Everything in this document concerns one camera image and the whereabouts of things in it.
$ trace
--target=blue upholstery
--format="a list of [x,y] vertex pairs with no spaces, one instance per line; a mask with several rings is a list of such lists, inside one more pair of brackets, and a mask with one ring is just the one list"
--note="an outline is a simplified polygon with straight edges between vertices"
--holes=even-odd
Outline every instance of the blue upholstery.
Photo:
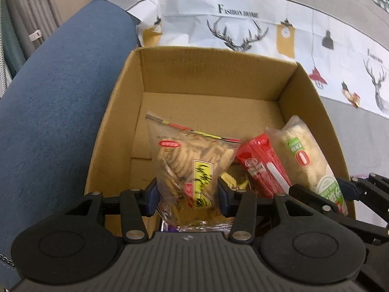
[[[94,0],[38,48],[0,100],[0,253],[24,229],[83,196],[115,81],[138,44],[133,18]],[[17,272],[0,262],[10,289]]]

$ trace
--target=red snack package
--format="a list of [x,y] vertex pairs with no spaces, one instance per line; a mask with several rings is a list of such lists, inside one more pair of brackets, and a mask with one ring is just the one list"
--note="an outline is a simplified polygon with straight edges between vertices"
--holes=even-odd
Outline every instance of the red snack package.
[[273,198],[276,193],[289,190],[289,178],[266,134],[240,145],[236,157],[256,182],[253,191],[257,196]]

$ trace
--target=deer head illustration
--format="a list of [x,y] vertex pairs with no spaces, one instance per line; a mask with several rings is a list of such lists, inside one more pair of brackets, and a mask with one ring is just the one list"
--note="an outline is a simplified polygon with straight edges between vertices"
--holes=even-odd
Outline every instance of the deer head illustration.
[[266,36],[266,34],[269,31],[269,28],[266,28],[266,31],[263,34],[261,34],[262,33],[262,29],[258,26],[257,23],[255,23],[254,20],[252,20],[254,22],[255,26],[258,29],[257,34],[252,36],[250,30],[248,30],[248,37],[243,39],[242,44],[236,45],[232,41],[231,37],[229,37],[227,35],[227,26],[224,27],[223,34],[221,34],[220,31],[217,29],[217,24],[219,23],[220,20],[221,20],[221,17],[219,17],[219,19],[217,19],[217,21],[213,24],[213,28],[211,28],[211,26],[209,25],[209,22],[207,20],[208,28],[211,31],[211,33],[213,34],[213,36],[215,36],[218,39],[221,39],[222,41],[224,41],[224,44],[228,48],[230,48],[230,49],[232,49],[232,50],[234,50],[236,52],[246,52],[246,51],[248,51],[252,47],[251,43],[261,41],[262,39],[264,39],[264,37]]
[[370,76],[371,81],[375,87],[375,101],[377,102],[378,108],[382,112],[387,114],[387,113],[389,113],[389,103],[388,103],[388,101],[381,98],[381,95],[380,95],[380,89],[382,86],[381,83],[385,81],[387,74],[384,72],[384,69],[381,66],[382,74],[380,72],[380,77],[376,81],[375,76],[373,74],[373,68],[369,68],[369,60],[370,60],[370,58],[366,62],[363,60],[363,63],[365,65],[366,71],[367,71],[368,75]]

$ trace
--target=cardboard box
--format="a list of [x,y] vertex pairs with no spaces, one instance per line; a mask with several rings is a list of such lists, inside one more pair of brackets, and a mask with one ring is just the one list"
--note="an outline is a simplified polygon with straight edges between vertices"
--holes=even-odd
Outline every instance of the cardboard box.
[[[147,112],[242,141],[298,115],[336,177],[349,179],[331,121],[298,63],[229,50],[151,47],[137,48],[124,64],[96,139],[86,193],[117,196],[155,177]],[[150,232],[155,222],[147,219]],[[106,227],[120,234],[120,218],[109,216]]]

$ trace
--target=clear plastic bag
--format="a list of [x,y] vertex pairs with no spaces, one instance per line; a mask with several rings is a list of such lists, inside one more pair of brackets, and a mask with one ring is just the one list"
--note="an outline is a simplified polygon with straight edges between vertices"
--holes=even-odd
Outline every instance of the clear plastic bag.
[[308,126],[292,116],[282,130],[266,133],[292,184],[300,184],[338,205],[347,215],[339,184]]
[[217,178],[233,162],[240,140],[181,127],[152,114],[146,119],[164,220],[179,230],[224,230],[231,219],[220,213]]

